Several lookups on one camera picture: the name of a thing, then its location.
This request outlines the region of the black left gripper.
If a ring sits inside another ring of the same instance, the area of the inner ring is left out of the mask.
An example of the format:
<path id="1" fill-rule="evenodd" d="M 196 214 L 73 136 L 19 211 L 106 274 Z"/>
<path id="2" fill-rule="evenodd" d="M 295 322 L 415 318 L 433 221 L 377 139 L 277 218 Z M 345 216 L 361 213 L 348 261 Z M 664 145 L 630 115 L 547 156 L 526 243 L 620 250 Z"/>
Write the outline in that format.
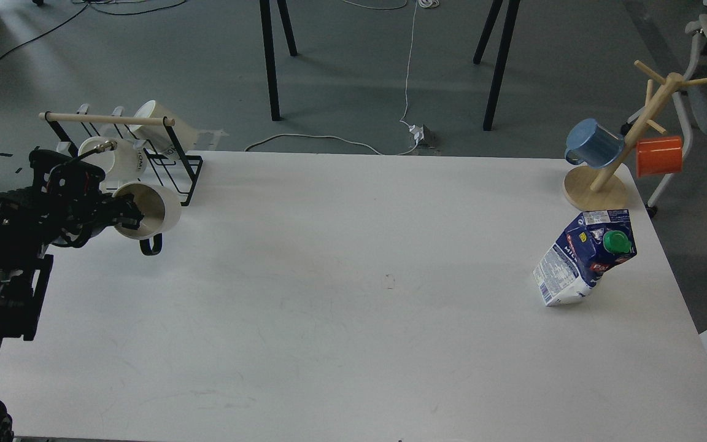
<path id="1" fill-rule="evenodd" d="M 48 149 L 34 149 L 28 160 L 31 185 L 0 192 L 0 213 L 42 243 L 79 248 L 107 227 L 140 229 L 134 196 L 101 192 L 106 174 L 98 166 Z"/>

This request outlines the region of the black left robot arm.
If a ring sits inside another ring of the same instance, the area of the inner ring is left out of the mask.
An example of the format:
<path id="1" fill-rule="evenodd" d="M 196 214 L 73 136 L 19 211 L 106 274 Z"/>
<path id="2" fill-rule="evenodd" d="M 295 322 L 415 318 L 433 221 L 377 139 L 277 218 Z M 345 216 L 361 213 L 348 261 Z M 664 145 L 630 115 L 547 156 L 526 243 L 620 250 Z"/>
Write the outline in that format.
<path id="1" fill-rule="evenodd" d="M 31 341 L 53 266 L 48 246 L 81 248 L 111 226 L 137 229 L 145 215 L 132 196 L 100 191 L 104 171 L 48 149 L 29 154 L 29 187 L 0 192 L 0 348 L 5 338 Z M 14 438 L 0 400 L 0 441 Z"/>

